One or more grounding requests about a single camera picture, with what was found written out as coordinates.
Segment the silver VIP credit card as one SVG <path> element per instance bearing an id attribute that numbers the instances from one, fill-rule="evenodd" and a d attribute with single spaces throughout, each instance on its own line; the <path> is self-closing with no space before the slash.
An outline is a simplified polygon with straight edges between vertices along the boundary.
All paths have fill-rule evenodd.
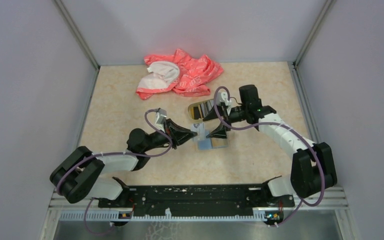
<path id="1" fill-rule="evenodd" d="M 193 142 L 200 142 L 206 139 L 206 128 L 204 122 L 193 123 L 190 130 L 197 133 L 197 135 L 192 139 Z"/>

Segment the cream oval card tray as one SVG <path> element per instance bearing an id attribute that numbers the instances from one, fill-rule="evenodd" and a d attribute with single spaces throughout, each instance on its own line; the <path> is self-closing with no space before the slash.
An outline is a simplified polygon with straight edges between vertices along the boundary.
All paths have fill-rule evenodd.
<path id="1" fill-rule="evenodd" d="M 192 103 L 188 106 L 187 112 L 193 121 L 198 122 L 207 122 L 218 118 L 213 99 Z"/>

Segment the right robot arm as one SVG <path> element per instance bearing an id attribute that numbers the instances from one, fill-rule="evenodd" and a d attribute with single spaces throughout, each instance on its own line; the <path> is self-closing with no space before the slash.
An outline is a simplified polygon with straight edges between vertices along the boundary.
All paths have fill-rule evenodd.
<path id="1" fill-rule="evenodd" d="M 232 106 L 226 87 L 219 87 L 207 108 L 203 121 L 218 119 L 220 125 L 208 138 L 225 139 L 227 131 L 255 128 L 270 137 L 292 160 L 291 173 L 264 183 L 261 199 L 267 206 L 275 206 L 282 196 L 296 194 L 305 199 L 324 194 L 337 184 L 338 178 L 331 147 L 303 137 L 287 125 L 269 105 L 263 105 L 258 89 L 253 84 L 239 88 L 241 102 Z"/>

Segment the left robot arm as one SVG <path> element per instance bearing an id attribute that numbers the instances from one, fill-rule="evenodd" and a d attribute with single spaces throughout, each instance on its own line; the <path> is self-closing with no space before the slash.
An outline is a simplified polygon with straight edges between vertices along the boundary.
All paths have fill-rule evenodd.
<path id="1" fill-rule="evenodd" d="M 152 158 L 147 151 L 176 149 L 197 135 L 170 118 L 163 122 L 161 130 L 153 133 L 135 128 L 129 133 L 126 151 L 93 153 L 86 146 L 80 146 L 50 174 L 49 180 L 57 193 L 71 204 L 95 198 L 111 200 L 116 206 L 124 207 L 129 203 L 130 193 L 119 180 L 104 179 L 102 175 L 138 171 Z"/>

